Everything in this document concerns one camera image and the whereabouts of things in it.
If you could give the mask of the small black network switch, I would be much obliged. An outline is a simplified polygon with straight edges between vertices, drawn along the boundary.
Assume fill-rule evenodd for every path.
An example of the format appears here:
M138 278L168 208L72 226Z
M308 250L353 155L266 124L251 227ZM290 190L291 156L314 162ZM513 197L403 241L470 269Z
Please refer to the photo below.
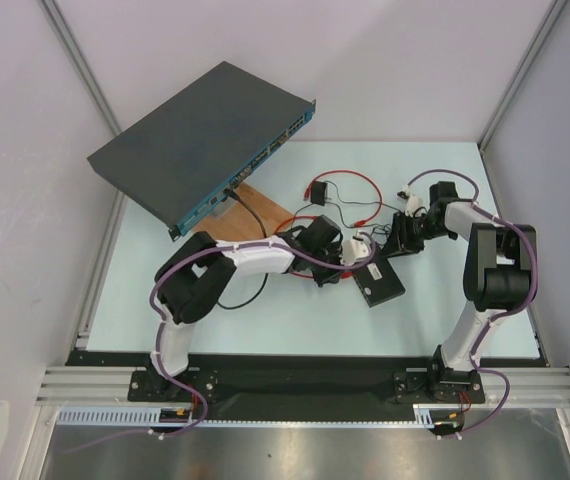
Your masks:
M370 308L398 298L406 292L392 265L385 258L373 260L352 274Z

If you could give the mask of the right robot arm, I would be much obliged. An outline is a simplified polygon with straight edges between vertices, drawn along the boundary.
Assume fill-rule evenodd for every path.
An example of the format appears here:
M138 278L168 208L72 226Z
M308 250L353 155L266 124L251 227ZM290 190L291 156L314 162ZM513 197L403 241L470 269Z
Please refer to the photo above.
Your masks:
M527 308L538 288L536 231L513 225L458 195L453 182L429 189L425 212L406 209L393 216L383 255L422 252L428 240L464 239L465 307L451 335L430 358L421 389L438 402L449 402L480 384L479 361L498 326Z

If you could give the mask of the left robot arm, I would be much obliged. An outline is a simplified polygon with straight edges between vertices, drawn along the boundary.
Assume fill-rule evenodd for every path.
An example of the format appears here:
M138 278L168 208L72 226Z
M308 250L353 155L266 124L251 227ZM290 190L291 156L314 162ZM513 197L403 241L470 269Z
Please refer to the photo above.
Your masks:
M150 305L160 316L160 326L150 353L155 369L150 388L164 400L182 394L195 325L214 309L231 280L308 271L322 286L363 266L372 254L366 235L346 239L324 215L259 240L223 241L206 232L194 234L154 277Z

